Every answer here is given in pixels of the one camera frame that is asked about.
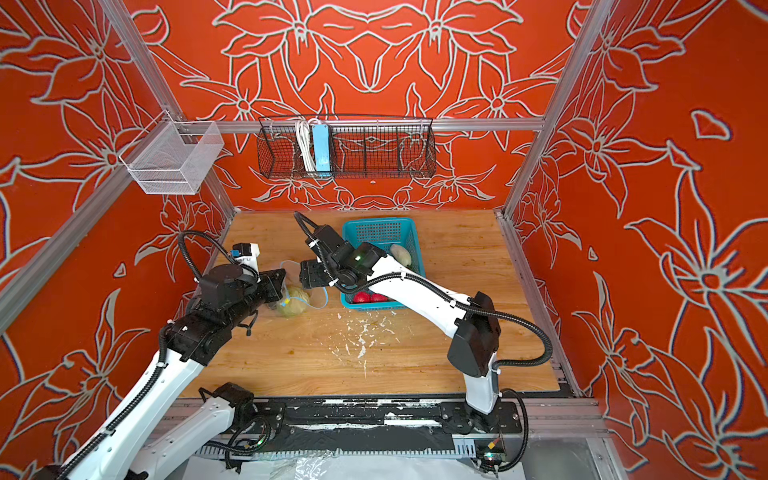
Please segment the red strawberry toy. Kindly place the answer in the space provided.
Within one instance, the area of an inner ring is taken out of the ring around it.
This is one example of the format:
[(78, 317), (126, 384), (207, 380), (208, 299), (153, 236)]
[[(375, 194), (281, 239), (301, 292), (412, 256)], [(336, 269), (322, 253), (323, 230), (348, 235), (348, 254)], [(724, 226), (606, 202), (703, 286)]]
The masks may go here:
[(371, 295), (368, 292), (364, 292), (364, 291), (358, 292), (353, 296), (352, 302), (354, 304), (370, 303)]

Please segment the clear zip top bag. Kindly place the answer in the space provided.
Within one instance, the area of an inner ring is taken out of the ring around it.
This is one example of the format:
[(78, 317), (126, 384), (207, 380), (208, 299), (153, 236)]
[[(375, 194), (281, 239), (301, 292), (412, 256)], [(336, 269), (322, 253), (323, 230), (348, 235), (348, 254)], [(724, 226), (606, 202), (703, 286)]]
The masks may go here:
[(285, 279), (281, 286), (282, 299), (269, 305), (270, 310), (282, 318), (295, 318), (314, 313), (328, 306), (329, 295), (325, 287), (309, 289), (300, 281), (300, 263), (284, 260), (273, 263), (269, 269), (284, 269)]

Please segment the green cabbage toy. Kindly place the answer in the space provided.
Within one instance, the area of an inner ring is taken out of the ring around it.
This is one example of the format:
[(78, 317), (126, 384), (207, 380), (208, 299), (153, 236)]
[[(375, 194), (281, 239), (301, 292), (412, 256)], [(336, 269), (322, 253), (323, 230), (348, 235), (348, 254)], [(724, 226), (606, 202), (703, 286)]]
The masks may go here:
[(310, 294), (300, 286), (289, 285), (284, 291), (284, 298), (275, 307), (277, 313), (285, 318), (303, 314), (310, 307)]

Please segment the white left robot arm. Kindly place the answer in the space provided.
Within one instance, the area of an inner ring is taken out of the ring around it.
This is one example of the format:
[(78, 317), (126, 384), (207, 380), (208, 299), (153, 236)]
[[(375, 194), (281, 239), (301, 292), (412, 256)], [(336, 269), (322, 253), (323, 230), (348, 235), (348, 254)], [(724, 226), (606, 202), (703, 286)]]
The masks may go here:
[(232, 339), (251, 330), (263, 305), (283, 298), (284, 269), (258, 269), (255, 243), (222, 248), (226, 263), (193, 271), (197, 303), (160, 330), (158, 351), (117, 410), (61, 465), (39, 479), (164, 479), (200, 448), (252, 455), (271, 437), (269, 416), (249, 390), (226, 383), (203, 391), (204, 403), (155, 441), (149, 439), (183, 390)]

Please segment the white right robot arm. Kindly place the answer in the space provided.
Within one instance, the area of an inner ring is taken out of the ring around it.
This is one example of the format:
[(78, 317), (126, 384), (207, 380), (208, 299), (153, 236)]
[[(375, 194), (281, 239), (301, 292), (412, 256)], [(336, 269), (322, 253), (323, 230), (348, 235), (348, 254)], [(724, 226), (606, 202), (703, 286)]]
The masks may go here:
[[(469, 296), (444, 288), (378, 246), (364, 242), (354, 247), (331, 226), (318, 225), (299, 212), (294, 217), (315, 255), (301, 263), (302, 286), (334, 287), (344, 295), (383, 295), (429, 320), (451, 339), (447, 358), (463, 375), (465, 402), (474, 411), (489, 414), (495, 408), (501, 396), (498, 374), (502, 367), (527, 368), (550, 361), (553, 345), (549, 336), (519, 316), (495, 310), (488, 295)], [(533, 333), (543, 352), (532, 359), (499, 359), (502, 320)]]

